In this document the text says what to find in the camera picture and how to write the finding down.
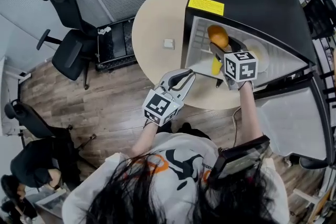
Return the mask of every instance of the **wooden floor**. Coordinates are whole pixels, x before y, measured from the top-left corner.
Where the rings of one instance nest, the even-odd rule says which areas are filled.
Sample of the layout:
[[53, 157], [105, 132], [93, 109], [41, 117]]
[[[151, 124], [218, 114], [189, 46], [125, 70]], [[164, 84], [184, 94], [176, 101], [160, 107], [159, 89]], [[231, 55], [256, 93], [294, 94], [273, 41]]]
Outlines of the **wooden floor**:
[[[90, 88], [85, 91], [82, 76], [70, 81], [61, 75], [51, 64], [45, 63], [32, 72], [32, 78], [22, 84], [21, 100], [31, 105], [46, 122], [56, 127], [72, 124], [71, 136], [75, 145], [97, 135], [88, 144], [82, 156], [100, 165], [115, 152], [128, 153], [137, 140], [145, 122], [141, 105], [153, 84], [145, 76], [139, 65], [132, 65], [112, 73], [89, 71]], [[232, 147], [234, 126], [231, 110], [203, 110], [185, 105], [173, 120], [173, 130], [183, 122], [190, 122], [193, 128], [200, 129], [218, 147]], [[319, 186], [322, 171], [307, 171], [299, 166], [286, 168], [282, 158], [272, 154], [277, 171], [283, 178], [289, 196], [291, 221], [297, 223], [304, 211], [306, 202], [292, 194], [299, 188], [313, 194]], [[92, 170], [80, 165], [85, 178]]]

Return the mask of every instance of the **white plate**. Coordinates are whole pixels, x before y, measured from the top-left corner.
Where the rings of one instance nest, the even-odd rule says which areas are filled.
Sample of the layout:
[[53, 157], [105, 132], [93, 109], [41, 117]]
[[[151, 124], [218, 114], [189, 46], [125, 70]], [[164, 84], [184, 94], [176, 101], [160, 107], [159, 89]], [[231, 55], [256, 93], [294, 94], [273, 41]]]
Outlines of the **white plate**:
[[267, 49], [255, 39], [246, 39], [243, 41], [248, 50], [253, 51], [258, 57], [258, 73], [266, 71], [269, 66], [269, 56]]

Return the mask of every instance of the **round wooden table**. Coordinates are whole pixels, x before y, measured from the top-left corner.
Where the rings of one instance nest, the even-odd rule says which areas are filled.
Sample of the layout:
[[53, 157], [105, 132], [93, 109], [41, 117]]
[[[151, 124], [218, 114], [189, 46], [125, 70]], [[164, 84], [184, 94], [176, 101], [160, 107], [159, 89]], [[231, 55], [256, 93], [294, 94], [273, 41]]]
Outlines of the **round wooden table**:
[[[181, 68], [187, 1], [146, 0], [135, 17], [134, 53], [142, 71], [154, 84], [165, 73]], [[174, 39], [174, 50], [163, 48], [165, 38]], [[216, 79], [197, 74], [184, 103], [202, 109], [223, 110], [239, 106], [240, 100], [237, 90], [230, 91], [225, 83], [216, 88]]]

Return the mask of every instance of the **black office chair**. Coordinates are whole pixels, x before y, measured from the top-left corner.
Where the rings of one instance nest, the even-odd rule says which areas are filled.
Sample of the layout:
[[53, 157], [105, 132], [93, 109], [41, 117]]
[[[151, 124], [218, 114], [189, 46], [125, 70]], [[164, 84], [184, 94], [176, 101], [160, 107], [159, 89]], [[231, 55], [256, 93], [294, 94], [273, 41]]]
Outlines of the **black office chair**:
[[62, 41], [49, 37], [50, 30], [47, 29], [36, 48], [39, 50], [44, 41], [59, 44], [51, 61], [52, 64], [59, 72], [71, 80], [77, 80], [83, 71], [84, 88], [87, 90], [89, 88], [87, 85], [89, 63], [94, 61], [97, 52], [97, 29], [82, 19], [76, 0], [44, 1], [50, 1], [62, 24], [73, 29], [69, 31]]
[[48, 125], [40, 115], [30, 106], [19, 102], [18, 100], [13, 100], [5, 105], [5, 114], [9, 119], [16, 118], [19, 123], [25, 126], [34, 136], [37, 138], [47, 138], [47, 137], [57, 137], [68, 139], [69, 155], [73, 156], [74, 159], [69, 160], [70, 162], [81, 161], [93, 169], [97, 169], [96, 166], [88, 162], [86, 159], [79, 155], [79, 152], [84, 149], [84, 147], [97, 136], [93, 134], [86, 142], [82, 143], [79, 147], [74, 147], [71, 141], [70, 130], [72, 126], [69, 125], [67, 128], [59, 128]]

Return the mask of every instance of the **black and white marker cube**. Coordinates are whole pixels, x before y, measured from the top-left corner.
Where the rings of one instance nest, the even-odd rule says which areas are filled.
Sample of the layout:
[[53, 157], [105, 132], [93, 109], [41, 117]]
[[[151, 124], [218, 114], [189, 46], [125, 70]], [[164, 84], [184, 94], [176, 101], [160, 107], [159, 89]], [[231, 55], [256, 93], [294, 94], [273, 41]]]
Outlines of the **black and white marker cube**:
[[224, 55], [225, 75], [236, 82], [255, 80], [258, 74], [258, 58], [252, 51]]
[[162, 126], [177, 115], [183, 105], [169, 100], [164, 95], [150, 90], [143, 105], [144, 116], [158, 126]]

